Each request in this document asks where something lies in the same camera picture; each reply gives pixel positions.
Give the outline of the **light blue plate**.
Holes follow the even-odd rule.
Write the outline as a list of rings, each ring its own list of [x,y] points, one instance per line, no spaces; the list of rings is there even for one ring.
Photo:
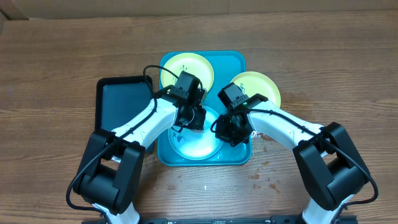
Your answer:
[[[215,138],[215,133],[210,131],[210,127],[219,116],[212,108],[204,106],[206,109],[204,130],[195,131],[182,129],[180,133],[169,129],[168,138],[174,151],[180,156],[198,161],[207,159],[216,154],[223,142]]]

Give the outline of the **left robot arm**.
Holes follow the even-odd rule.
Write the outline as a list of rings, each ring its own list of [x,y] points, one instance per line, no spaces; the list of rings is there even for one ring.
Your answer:
[[[103,216],[103,223],[139,223],[132,201],[137,194],[144,151],[172,126],[202,130],[205,109],[204,90],[176,95],[158,91],[150,103],[126,124],[106,131],[94,131],[86,145],[76,176],[67,189],[67,204],[72,192],[90,203],[89,211]]]

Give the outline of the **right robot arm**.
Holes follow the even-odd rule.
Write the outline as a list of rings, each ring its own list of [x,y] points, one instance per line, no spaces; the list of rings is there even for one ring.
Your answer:
[[[297,223],[356,223],[341,213],[354,205],[353,195],[374,180],[342,125],[306,122],[260,94],[248,97],[220,93],[218,97],[228,112],[211,126],[216,138],[236,146],[255,131],[293,152],[311,197]]]

